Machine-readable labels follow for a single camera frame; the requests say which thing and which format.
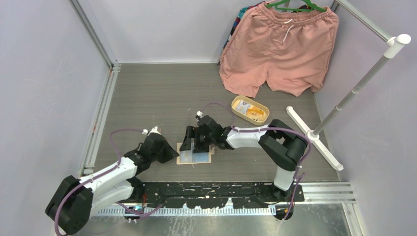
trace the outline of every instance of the clothes hanger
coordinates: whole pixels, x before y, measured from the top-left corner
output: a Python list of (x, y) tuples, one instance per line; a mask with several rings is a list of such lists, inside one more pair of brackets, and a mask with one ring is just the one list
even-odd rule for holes
[(284, 4), (284, 3), (286, 3), (286, 2), (289, 2), (289, 1), (290, 1), (290, 0), (282, 0), (282, 1), (280, 1), (280, 2), (276, 2), (276, 3), (270, 3), (270, 2), (273, 2), (273, 1), (268, 1), (268, 2), (267, 2), (267, 7), (273, 7), (273, 6), (275, 6), (275, 9), (278, 9), (278, 10), (290, 10), (290, 11), (311, 11), (311, 9), (319, 10), (319, 11), (321, 11), (321, 12), (325, 12), (325, 11), (326, 11), (326, 9), (324, 9), (324, 8), (322, 8), (322, 7), (319, 7), (319, 6), (314, 5), (314, 4), (311, 2), (311, 0), (301, 0), (301, 1), (303, 1), (303, 2), (307, 5), (307, 6), (311, 7), (311, 9), (294, 9), (294, 8), (283, 8), (283, 7), (278, 7), (279, 5)]

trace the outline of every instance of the white rack base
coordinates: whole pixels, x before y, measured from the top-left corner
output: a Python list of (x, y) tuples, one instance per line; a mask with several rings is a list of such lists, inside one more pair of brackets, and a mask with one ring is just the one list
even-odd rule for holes
[(317, 148), (320, 154), (326, 159), (326, 161), (337, 171), (343, 170), (343, 165), (340, 164), (336, 158), (331, 154), (327, 147), (320, 141), (320, 136), (314, 136), (313, 130), (310, 129), (307, 124), (301, 119), (301, 117), (294, 111), (292, 106), (287, 107), (287, 113), (297, 124), (297, 126), (303, 131), (303, 133), (310, 139), (311, 143)]

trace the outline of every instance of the black mounting plate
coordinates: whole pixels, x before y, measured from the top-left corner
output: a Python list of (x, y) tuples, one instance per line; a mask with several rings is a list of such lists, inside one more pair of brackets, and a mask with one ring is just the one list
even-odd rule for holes
[[(265, 208), (271, 203), (289, 202), (291, 194), (283, 199), (274, 195), (272, 182), (145, 182), (146, 203), (167, 208), (224, 207), (229, 198), (234, 208)], [(289, 189), (293, 192), (295, 185)], [(302, 186), (298, 185), (295, 202), (304, 201)]]

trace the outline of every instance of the yellow container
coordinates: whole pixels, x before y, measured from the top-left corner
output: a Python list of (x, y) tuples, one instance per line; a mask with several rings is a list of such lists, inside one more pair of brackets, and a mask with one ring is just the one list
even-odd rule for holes
[(254, 125), (263, 125), (269, 117), (269, 109), (254, 100), (239, 95), (232, 102), (233, 113)]

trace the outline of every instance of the gray floor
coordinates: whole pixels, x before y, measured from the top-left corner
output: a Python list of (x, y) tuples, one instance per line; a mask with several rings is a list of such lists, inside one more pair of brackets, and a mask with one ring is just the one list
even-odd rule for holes
[[(175, 147), (176, 143), (182, 142), (186, 126), (196, 125), (194, 117), (198, 110), (212, 101), (230, 104), (236, 95), (224, 89), (218, 71), (215, 64), (124, 64), (118, 76), (95, 170), (117, 159), (108, 138), (114, 130), (127, 127), (151, 129), (159, 125), (164, 137)], [(286, 113), (288, 105), (293, 106), (310, 127), (320, 123), (310, 90), (294, 97), (273, 92), (264, 84), (255, 100), (270, 110), (266, 124), (277, 118), (299, 131)], [(220, 106), (206, 108), (205, 114), (222, 126), (231, 124), (231, 115)], [(235, 125), (253, 127), (238, 117)], [(114, 137), (121, 153), (134, 149), (143, 139), (142, 134), (135, 132)], [(301, 171), (306, 172), (303, 181), (338, 181), (335, 170), (314, 147), (302, 166)], [(177, 165), (176, 160), (165, 164), (155, 162), (138, 177), (142, 181), (272, 181), (275, 171), (276, 165), (261, 149), (217, 149), (210, 164)]]

